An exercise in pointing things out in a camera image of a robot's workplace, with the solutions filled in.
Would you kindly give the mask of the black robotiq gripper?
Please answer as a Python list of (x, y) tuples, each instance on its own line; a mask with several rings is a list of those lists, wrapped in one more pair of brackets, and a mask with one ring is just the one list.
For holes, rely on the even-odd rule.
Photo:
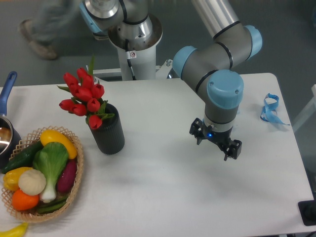
[(216, 127), (203, 123), (199, 118), (196, 118), (190, 127), (189, 133), (197, 140), (199, 145), (202, 140), (208, 140), (218, 146), (224, 152), (224, 161), (228, 158), (237, 159), (241, 153), (242, 142), (240, 140), (231, 140), (230, 135), (232, 126), (224, 131), (216, 131)]

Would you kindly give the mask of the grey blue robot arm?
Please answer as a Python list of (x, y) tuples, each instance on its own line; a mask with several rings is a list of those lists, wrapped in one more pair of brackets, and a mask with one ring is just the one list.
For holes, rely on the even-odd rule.
[[(214, 42), (204, 50), (183, 47), (172, 61), (176, 75), (205, 103), (204, 118), (194, 120), (190, 134), (198, 142), (214, 143), (226, 158), (236, 159), (242, 143), (230, 135), (244, 83), (232, 68), (260, 51), (262, 36), (255, 27), (242, 25), (226, 0), (195, 0), (193, 5)], [(149, 13), (147, 1), (83, 0), (79, 9), (89, 29), (106, 32), (117, 48), (123, 80), (156, 77), (162, 26)]]

